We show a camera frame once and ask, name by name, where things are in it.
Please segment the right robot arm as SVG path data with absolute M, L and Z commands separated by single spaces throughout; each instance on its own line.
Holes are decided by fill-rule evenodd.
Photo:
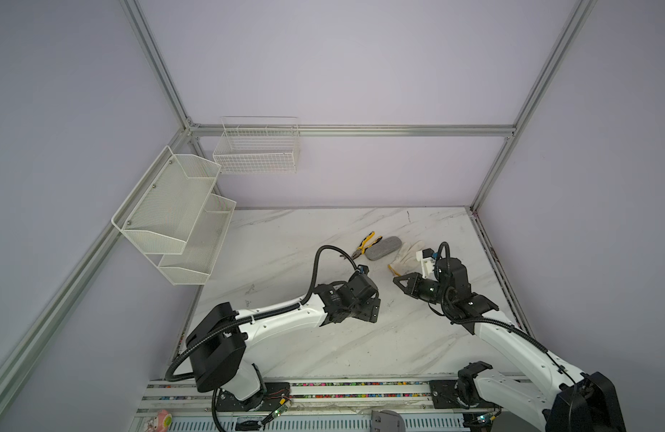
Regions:
M 406 295 L 437 306 L 438 315 L 494 348 L 527 377 L 527 383 L 497 372 L 484 361 L 458 372 L 453 397 L 470 409 L 487 401 L 540 431 L 623 431 L 626 428 L 614 384 L 587 374 L 518 327 L 486 296 L 475 293 L 467 268 L 454 257 L 420 257 L 422 270 L 397 275 Z

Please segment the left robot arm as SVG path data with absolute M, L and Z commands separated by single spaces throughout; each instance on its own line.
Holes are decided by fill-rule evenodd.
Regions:
M 320 258 L 330 250 L 352 266 L 346 281 L 319 284 Z M 266 398 L 260 369 L 247 361 L 258 343 L 298 330 L 339 324 L 346 319 L 377 322 L 381 299 L 368 267 L 358 265 L 341 248 L 323 245 L 314 256 L 311 282 L 305 294 L 260 309 L 235 310 L 229 302 L 213 307 L 185 338 L 186 349 L 170 363 L 164 380 L 193 380 L 199 392 L 227 392 L 249 410 Z

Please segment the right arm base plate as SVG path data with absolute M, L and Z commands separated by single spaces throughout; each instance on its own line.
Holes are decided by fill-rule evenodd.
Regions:
M 457 380 L 429 381 L 431 401 L 436 410 L 492 410 L 499 406 L 489 401 L 479 400 L 466 402 L 458 393 Z

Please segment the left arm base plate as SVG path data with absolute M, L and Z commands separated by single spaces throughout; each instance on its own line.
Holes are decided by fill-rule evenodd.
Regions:
M 273 411 L 278 408 L 283 398 L 288 398 L 291 392 L 290 383 L 265 382 L 264 389 L 255 393 L 245 401 L 239 401 L 231 392 L 220 390 L 217 396 L 217 412 L 250 412 Z

